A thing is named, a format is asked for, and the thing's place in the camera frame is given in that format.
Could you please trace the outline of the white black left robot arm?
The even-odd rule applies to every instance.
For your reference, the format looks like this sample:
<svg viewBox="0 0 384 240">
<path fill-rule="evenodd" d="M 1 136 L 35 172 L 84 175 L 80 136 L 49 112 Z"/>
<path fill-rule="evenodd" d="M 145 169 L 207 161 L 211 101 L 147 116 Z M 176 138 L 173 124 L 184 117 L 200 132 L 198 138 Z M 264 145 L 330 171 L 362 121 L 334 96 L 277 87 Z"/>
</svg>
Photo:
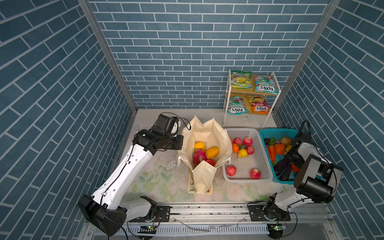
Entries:
<svg viewBox="0 0 384 240">
<path fill-rule="evenodd" d="M 111 237 L 119 230 L 124 230 L 124 224 L 128 221 L 160 220 L 156 212 L 157 202 L 147 196 L 130 201 L 125 207 L 120 203 L 141 168 L 156 152 L 181 150 L 184 139 L 178 133 L 181 124 L 188 130 L 191 128 L 189 121 L 164 112 L 149 129 L 135 134 L 127 155 L 107 180 L 93 194 L 83 195 L 79 199 L 78 206 L 88 222 Z"/>
</svg>

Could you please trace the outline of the purple eggplant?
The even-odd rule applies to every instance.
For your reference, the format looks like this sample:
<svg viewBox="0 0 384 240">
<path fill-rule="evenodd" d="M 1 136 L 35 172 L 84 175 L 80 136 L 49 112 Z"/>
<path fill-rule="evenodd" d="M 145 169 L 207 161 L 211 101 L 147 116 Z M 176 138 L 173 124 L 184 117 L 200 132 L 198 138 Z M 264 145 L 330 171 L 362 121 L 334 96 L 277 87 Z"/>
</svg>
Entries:
<svg viewBox="0 0 384 240">
<path fill-rule="evenodd" d="M 274 166 L 275 175 L 279 176 L 291 163 L 288 159 L 282 159 Z"/>
</svg>

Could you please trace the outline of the cream canvas grocery bag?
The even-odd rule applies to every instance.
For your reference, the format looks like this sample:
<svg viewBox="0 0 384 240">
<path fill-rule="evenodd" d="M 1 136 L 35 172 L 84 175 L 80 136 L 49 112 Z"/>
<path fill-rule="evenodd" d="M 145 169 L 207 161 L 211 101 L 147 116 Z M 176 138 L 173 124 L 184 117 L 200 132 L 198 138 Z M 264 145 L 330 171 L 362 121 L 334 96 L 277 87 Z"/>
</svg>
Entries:
<svg viewBox="0 0 384 240">
<path fill-rule="evenodd" d="M 194 117 L 182 131 L 178 162 L 187 165 L 192 179 L 189 192 L 208 194 L 219 167 L 230 162 L 233 147 L 227 131 L 215 120 Z"/>
</svg>

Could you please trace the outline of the red tomato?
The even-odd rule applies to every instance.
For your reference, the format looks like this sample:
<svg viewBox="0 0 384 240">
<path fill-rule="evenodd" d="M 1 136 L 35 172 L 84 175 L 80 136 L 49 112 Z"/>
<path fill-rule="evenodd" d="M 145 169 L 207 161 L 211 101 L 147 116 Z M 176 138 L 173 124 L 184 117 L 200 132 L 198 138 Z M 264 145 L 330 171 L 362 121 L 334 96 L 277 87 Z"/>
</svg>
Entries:
<svg viewBox="0 0 384 240">
<path fill-rule="evenodd" d="M 293 172 L 298 173 L 300 171 L 300 168 L 298 168 L 294 163 L 292 163 L 291 166 Z"/>
</svg>

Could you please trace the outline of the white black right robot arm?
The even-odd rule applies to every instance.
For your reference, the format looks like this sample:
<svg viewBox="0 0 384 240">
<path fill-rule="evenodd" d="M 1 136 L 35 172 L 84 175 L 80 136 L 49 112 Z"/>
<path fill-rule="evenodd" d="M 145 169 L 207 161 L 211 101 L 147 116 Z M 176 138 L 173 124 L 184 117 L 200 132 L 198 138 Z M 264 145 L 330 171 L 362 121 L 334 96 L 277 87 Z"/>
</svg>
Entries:
<svg viewBox="0 0 384 240">
<path fill-rule="evenodd" d="M 291 144 L 292 148 L 274 166 L 275 175 L 284 181 L 290 177 L 293 166 L 299 171 L 293 187 L 269 197 L 264 214 L 271 221 L 284 220 L 290 210 L 305 203 L 331 202 L 344 173 L 343 168 L 323 156 L 311 136 L 299 134 Z"/>
</svg>

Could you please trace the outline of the orange Fox's candy bag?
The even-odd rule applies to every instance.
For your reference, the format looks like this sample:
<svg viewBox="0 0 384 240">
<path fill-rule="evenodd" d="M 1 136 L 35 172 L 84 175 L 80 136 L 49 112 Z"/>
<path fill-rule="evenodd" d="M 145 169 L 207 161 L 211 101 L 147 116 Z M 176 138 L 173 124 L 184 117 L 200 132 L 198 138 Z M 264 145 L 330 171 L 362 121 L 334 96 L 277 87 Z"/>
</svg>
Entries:
<svg viewBox="0 0 384 240">
<path fill-rule="evenodd" d="M 251 109 L 254 113 L 268 114 L 270 112 L 270 106 L 267 104 L 266 98 L 263 95 L 251 95 L 247 96 Z"/>
</svg>

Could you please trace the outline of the yellow mango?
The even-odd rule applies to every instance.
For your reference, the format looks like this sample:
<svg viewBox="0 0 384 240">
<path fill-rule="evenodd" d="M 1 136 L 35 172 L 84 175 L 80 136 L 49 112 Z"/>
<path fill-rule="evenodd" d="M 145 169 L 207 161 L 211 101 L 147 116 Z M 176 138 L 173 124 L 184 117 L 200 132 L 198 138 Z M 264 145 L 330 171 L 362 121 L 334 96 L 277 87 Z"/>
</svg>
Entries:
<svg viewBox="0 0 384 240">
<path fill-rule="evenodd" d="M 198 141 L 195 143 L 194 148 L 196 151 L 202 150 L 205 152 L 206 151 L 206 144 L 203 141 Z"/>
</svg>

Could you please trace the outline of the pink dragon fruit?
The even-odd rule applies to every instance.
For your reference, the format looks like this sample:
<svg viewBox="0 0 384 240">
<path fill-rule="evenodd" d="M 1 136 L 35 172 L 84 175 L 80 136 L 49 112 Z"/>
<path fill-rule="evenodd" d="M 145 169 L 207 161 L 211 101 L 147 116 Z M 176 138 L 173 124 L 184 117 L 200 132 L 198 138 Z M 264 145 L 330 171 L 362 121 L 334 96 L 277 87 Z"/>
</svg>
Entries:
<svg viewBox="0 0 384 240">
<path fill-rule="evenodd" d="M 202 161 L 205 161 L 205 160 L 207 160 L 206 152 L 202 150 L 195 151 L 193 155 L 193 161 L 196 166 L 198 166 Z"/>
</svg>

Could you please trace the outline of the teal Fox's candy bag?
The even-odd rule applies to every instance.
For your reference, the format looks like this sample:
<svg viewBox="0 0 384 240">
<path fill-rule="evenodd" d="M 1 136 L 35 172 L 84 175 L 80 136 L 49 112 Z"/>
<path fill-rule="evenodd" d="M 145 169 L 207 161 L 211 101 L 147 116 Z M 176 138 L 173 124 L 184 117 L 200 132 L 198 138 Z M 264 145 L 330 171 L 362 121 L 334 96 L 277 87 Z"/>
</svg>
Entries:
<svg viewBox="0 0 384 240">
<path fill-rule="evenodd" d="M 256 75 L 255 80 L 255 92 L 267 93 L 277 95 L 279 90 L 276 85 L 276 81 L 273 76 L 270 75 Z"/>
</svg>

